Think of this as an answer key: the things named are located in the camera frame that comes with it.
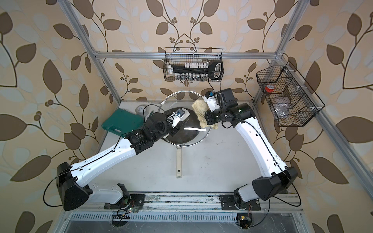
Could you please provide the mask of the yellow cleaning cloth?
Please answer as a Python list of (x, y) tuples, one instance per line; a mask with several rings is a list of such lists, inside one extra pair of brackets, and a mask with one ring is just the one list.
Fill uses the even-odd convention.
[(207, 123), (207, 120), (205, 119), (205, 113), (210, 111), (207, 103), (205, 103), (203, 100), (198, 99), (192, 104), (192, 108), (197, 115), (198, 120), (200, 121), (201, 128), (211, 127), (214, 130), (218, 129), (217, 123), (209, 125)]

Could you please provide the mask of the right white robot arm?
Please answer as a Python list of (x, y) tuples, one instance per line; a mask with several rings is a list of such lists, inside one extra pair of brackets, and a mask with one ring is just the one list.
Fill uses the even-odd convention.
[(234, 191), (236, 207), (246, 209), (252, 200), (266, 201), (288, 189), (298, 172), (277, 155), (249, 104), (238, 104), (230, 88), (219, 92), (208, 91), (203, 99), (209, 107), (205, 112), (207, 124), (230, 122), (247, 143), (259, 166), (261, 177)]

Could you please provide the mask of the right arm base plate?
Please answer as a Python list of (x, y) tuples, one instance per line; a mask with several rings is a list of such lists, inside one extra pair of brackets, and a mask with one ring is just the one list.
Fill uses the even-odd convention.
[(261, 210), (259, 200), (245, 202), (236, 194), (219, 195), (219, 201), (223, 211), (259, 211)]

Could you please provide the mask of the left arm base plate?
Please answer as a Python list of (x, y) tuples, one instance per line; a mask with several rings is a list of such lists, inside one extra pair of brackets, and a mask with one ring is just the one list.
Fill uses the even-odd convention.
[(122, 197), (117, 203), (105, 203), (104, 209), (119, 210), (124, 208), (141, 209), (145, 203), (145, 194), (129, 194)]

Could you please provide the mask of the glass pot lid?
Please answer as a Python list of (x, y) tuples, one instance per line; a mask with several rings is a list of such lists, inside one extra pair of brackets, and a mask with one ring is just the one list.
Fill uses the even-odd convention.
[(177, 122), (176, 134), (165, 136), (164, 141), (177, 147), (190, 147), (208, 136), (211, 128), (201, 127), (198, 116), (192, 108), (196, 100), (202, 99), (203, 96), (196, 92), (183, 90), (170, 94), (162, 101), (158, 111), (173, 115)]

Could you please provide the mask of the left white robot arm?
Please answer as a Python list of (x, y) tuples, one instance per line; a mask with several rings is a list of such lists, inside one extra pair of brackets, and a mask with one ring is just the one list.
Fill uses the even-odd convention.
[(151, 148), (161, 138), (176, 135), (180, 123), (188, 117), (189, 111), (184, 108), (171, 115), (156, 112), (140, 128), (122, 134), (108, 149), (73, 165), (60, 164), (53, 181), (56, 182), (61, 207), (71, 211), (89, 202), (119, 204), (129, 198), (122, 183), (117, 187), (97, 188), (91, 182), (114, 165)]

